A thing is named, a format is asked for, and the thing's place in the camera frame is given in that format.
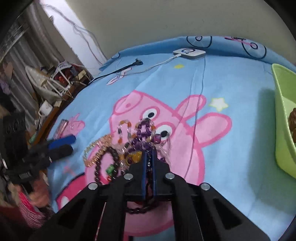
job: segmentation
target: wooden table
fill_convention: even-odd
[[[79,73],[79,77],[80,75],[82,76],[80,79],[80,82],[83,82],[84,84],[88,84],[89,79],[85,76],[86,72],[82,71]],[[64,95],[63,99],[65,101],[62,102],[62,104],[60,105],[60,107],[53,107],[52,111],[50,112],[50,114],[46,117],[46,119],[43,121],[42,126],[40,127],[40,129],[38,130],[38,133],[36,135],[36,138],[33,142],[32,145],[36,145],[39,142],[45,141],[49,135],[50,130],[52,129],[53,125],[55,124],[58,116],[62,113],[62,111],[74,100],[74,98],[76,97],[76,95],[85,88],[86,86],[80,84],[80,83],[74,83],[70,89],[69,92],[71,93],[71,95],[73,96],[73,98],[71,98],[68,95]]]

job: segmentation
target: white square device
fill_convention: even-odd
[[[205,51],[199,50],[199,49],[193,49],[193,48],[182,48],[173,51],[173,54],[181,54],[183,58],[188,58],[188,59],[199,59],[202,57],[205,57]]]

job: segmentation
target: green plastic container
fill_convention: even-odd
[[[296,107],[296,74],[279,64],[272,65],[276,84],[276,162],[296,178],[296,147],[289,130],[288,118]]]

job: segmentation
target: gray curtain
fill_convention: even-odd
[[[10,99],[18,111],[26,113],[28,130],[33,130],[34,121],[38,119],[39,104],[25,67],[50,68],[64,60],[48,38],[35,4],[33,2],[18,17],[0,45],[0,66],[9,62],[13,66],[12,78],[6,78]]]

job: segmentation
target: metal rivet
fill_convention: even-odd
[[[98,188],[98,184],[96,184],[96,183],[90,183],[88,185],[88,187],[89,187],[90,190],[96,190]]]
[[[165,175],[165,177],[166,177],[167,179],[169,179],[169,180],[172,180],[172,179],[175,178],[175,175],[174,175],[173,173],[171,173],[171,172],[168,172],[168,173]]]
[[[132,180],[133,179],[133,175],[130,173],[125,174],[123,177],[125,180]]]
[[[210,189],[210,185],[207,184],[207,183],[202,183],[202,184],[200,185],[200,187],[201,187],[202,190],[205,190],[205,191],[207,191],[207,190]]]

